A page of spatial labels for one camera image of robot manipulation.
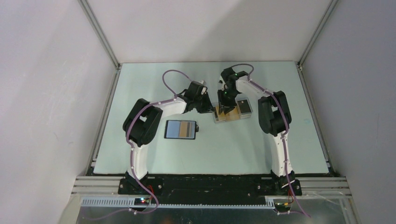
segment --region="gray wall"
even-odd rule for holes
[[[0,3],[0,223],[54,224],[114,67],[77,0]]]
[[[395,223],[396,1],[340,1],[303,72],[364,224]]]

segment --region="metal frame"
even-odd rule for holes
[[[118,78],[120,76],[120,70],[121,66],[119,61],[117,60],[110,43],[106,39],[106,36],[100,27],[100,24],[92,11],[91,6],[88,3],[88,0],[78,0],[82,9],[84,10],[87,19],[92,25],[92,28],[94,29],[95,33],[97,34],[101,44],[103,45],[105,51],[107,52],[108,56],[110,57],[113,65],[115,66],[116,73],[114,75],[113,83],[111,90],[109,92],[109,95],[106,99],[106,106],[103,111],[101,123],[98,129],[98,133],[96,136],[96,141],[94,143],[94,146],[92,148],[91,152],[91,157],[88,161],[88,164],[85,169],[85,173],[90,167],[94,167],[96,163],[96,158],[99,152],[99,147],[103,138],[103,133],[104,129],[106,127],[106,122],[108,118],[108,114],[110,112],[112,100],[114,97],[116,85],[118,82]],[[305,92],[305,96],[307,98],[308,106],[311,111],[311,115],[313,118],[313,122],[315,125],[315,128],[318,133],[318,138],[319,142],[321,144],[323,153],[325,155],[326,161],[328,162],[328,167],[331,171],[333,171],[333,166],[331,165],[331,159],[329,158],[329,153],[327,151],[324,137],[322,134],[322,131],[320,129],[319,121],[315,113],[315,108],[312,103],[311,96],[309,94],[303,71],[302,71],[302,66],[311,50],[313,47],[315,41],[317,40],[318,36],[323,30],[323,27],[327,23],[330,15],[334,11],[335,7],[337,6],[337,3],[339,0],[332,0],[330,4],[327,7],[327,10],[325,14],[323,15],[320,23],[318,24],[314,34],[312,35],[308,45],[306,46],[300,60],[296,62],[296,67],[297,71],[301,80],[301,84],[303,86],[303,90]],[[96,206],[104,206],[104,207],[114,207],[116,206],[114,204],[114,201],[119,201],[119,200],[125,200],[126,196],[120,196],[118,195],[118,187],[120,183],[121,176],[78,176],[76,178],[73,190],[71,192],[71,195],[79,195],[81,196],[81,201],[84,202],[84,200],[89,200],[89,199],[103,199],[103,201],[97,201]],[[352,194],[349,189],[348,183],[346,178],[344,177],[297,177],[297,179],[301,183],[301,188],[303,191],[302,196],[298,196],[297,198],[299,199],[324,199],[324,200],[329,200],[329,199],[339,199],[339,205],[341,206],[343,212],[344,212],[344,218],[347,224],[352,224],[352,223],[361,223],[357,212],[356,212],[356,207],[354,205],[354,201],[352,199]],[[286,196],[266,196],[266,199],[268,199],[269,202],[273,202],[274,200],[280,200],[280,199],[286,199]],[[191,208],[194,206],[189,206],[189,205],[173,205],[173,204],[162,204],[161,207],[164,208]],[[232,209],[245,209],[245,206],[227,206],[226,208],[232,208]]]

